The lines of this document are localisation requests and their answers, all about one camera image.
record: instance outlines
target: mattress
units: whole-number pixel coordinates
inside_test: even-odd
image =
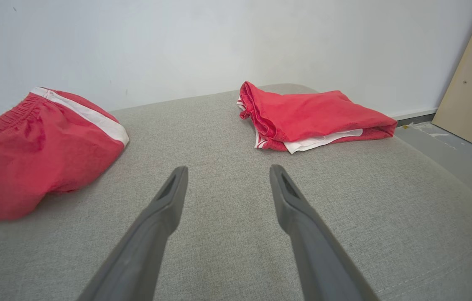
[[[297,84],[261,87],[315,93]],[[254,149],[238,91],[112,114],[130,143],[94,183],[0,223],[0,299],[74,300],[177,166],[189,184],[156,300],[297,300],[291,242],[276,220],[282,165],[370,286],[387,300],[472,300],[472,193],[398,138],[307,152]]]

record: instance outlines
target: gray fabric surface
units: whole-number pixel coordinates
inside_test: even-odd
[[[265,90],[314,91],[295,84]],[[157,300],[296,300],[268,169],[286,168],[381,300],[472,300],[472,193],[397,138],[253,149],[238,92],[113,112],[130,144],[93,184],[0,223],[0,299],[74,300],[175,166],[189,167]]]

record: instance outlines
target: folded red garment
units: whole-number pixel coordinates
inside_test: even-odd
[[[287,151],[285,141],[300,141],[362,129],[358,137],[331,143],[383,139],[394,135],[396,120],[352,103],[340,91],[280,95],[265,92],[250,82],[240,89],[242,119],[251,117],[257,131],[256,148]]]
[[[125,128],[87,99],[35,88],[0,116],[0,220],[91,183],[127,143]]]

